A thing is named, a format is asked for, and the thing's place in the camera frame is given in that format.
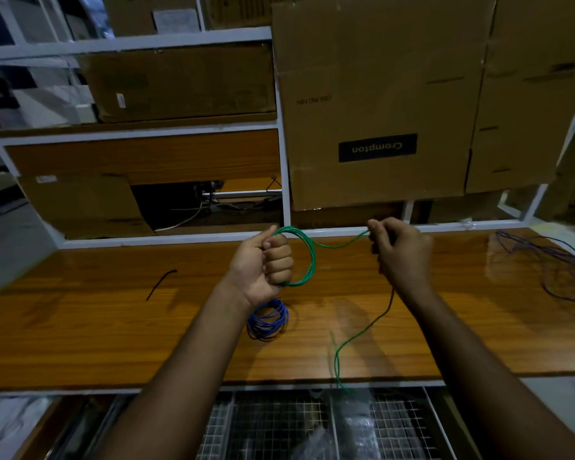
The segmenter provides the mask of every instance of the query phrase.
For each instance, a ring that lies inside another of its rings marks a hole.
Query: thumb
[[[275,231],[277,230],[277,225],[273,224],[270,226],[266,231],[261,231],[260,234],[256,234],[249,239],[243,240],[243,244],[247,245],[247,247],[258,247],[262,248],[262,244],[266,239],[272,236]]]
[[[390,244],[390,237],[387,234],[386,227],[377,221],[376,219],[369,219],[368,223],[368,230],[373,234],[375,238],[375,243],[379,250],[390,250],[392,248],[392,244]]]

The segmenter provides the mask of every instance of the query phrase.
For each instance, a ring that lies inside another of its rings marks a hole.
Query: wooden tabletop
[[[526,230],[519,234],[528,235]],[[345,238],[322,240],[337,245]],[[309,265],[291,242],[294,278]],[[140,387],[157,371],[224,273],[234,243],[58,251],[0,293],[0,390]],[[343,342],[386,307],[390,286],[369,243],[318,248],[314,278],[287,288],[287,331],[271,343],[244,332],[225,383],[332,381]],[[164,280],[146,302],[153,285]],[[575,303],[553,299],[527,253],[492,232],[435,236],[437,290],[520,375],[575,374]],[[396,298],[390,313],[341,352],[345,381],[438,379],[419,327]]]

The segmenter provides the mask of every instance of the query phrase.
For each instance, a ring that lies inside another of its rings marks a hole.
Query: hand
[[[286,236],[273,235],[276,230],[272,226],[243,240],[224,278],[243,294],[250,311],[275,298],[291,277],[292,249]]]
[[[379,273],[387,278],[401,297],[413,297],[415,293],[432,289],[432,238],[429,235],[396,218],[383,221],[371,219],[368,229],[368,238],[373,242],[371,251],[378,255]]]

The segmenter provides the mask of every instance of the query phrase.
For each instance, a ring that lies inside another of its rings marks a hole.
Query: white label
[[[200,32],[198,13],[193,8],[154,11],[153,20],[156,23],[156,29],[159,34]]]
[[[117,103],[119,103],[120,108],[126,107],[126,99],[124,99],[123,94],[115,94],[117,95]]]
[[[38,184],[46,184],[47,182],[58,182],[57,176],[37,176],[36,182]]]

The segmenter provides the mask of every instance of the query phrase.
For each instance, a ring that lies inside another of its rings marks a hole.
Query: shelving unit
[[[2,6],[3,16],[8,17]],[[53,8],[60,14],[57,1]],[[194,34],[170,34],[170,35],[146,35],[138,37],[120,37],[114,39],[80,40],[68,42],[53,42],[41,44],[27,44],[23,40],[21,32],[17,32],[13,26],[14,19],[7,19],[7,25],[14,31],[11,32],[15,39],[15,45],[0,46],[0,65],[44,65],[46,67],[77,67],[77,61],[73,55],[85,53],[99,53],[106,51],[142,50],[149,48],[167,48],[176,46],[212,45],[217,43],[232,42],[260,42],[272,41],[270,27],[252,27],[241,29],[206,30],[203,16],[200,14],[199,20],[202,31]],[[260,131],[266,129],[276,129],[278,131],[278,147],[281,164],[281,179],[283,195],[283,223],[291,223],[291,207],[289,192],[289,170],[286,155],[285,138],[283,132],[283,120],[281,115],[281,97],[277,87],[277,77],[275,76],[275,98],[277,106],[277,118],[273,121],[234,123],[224,125],[189,126],[189,127],[169,127],[161,129],[139,129],[136,131],[108,131],[108,132],[81,132],[76,134],[38,135],[31,137],[5,137],[0,138],[0,157],[14,176],[19,176],[16,165],[10,158],[5,147],[10,145],[39,145],[47,143],[84,142],[99,141],[124,138],[142,137],[163,137],[169,135],[192,135],[192,134],[214,134],[219,132],[241,132]],[[568,130],[563,146],[563,152],[568,146],[575,133],[575,116]],[[477,229],[507,229],[512,227],[524,227],[531,223],[537,206],[543,197],[547,185],[541,185],[537,195],[532,200],[530,207],[520,213],[515,219],[491,220],[491,221],[464,221],[460,223],[424,224],[418,228],[424,232],[441,231],[467,231]],[[405,222],[411,221],[413,212],[413,200],[406,200],[402,213]],[[189,235],[163,235],[153,237],[129,237],[122,239],[98,239],[98,240],[65,240],[64,237],[51,226],[46,225],[53,238],[60,248],[90,248],[90,247],[114,247],[118,245],[160,245],[167,243],[196,243],[196,242],[224,242],[232,240],[242,240],[254,234],[254,232],[225,232],[219,234],[189,234]],[[358,234],[365,229],[364,226],[356,227],[333,227],[325,229],[306,230],[310,237],[333,237],[343,235]]]

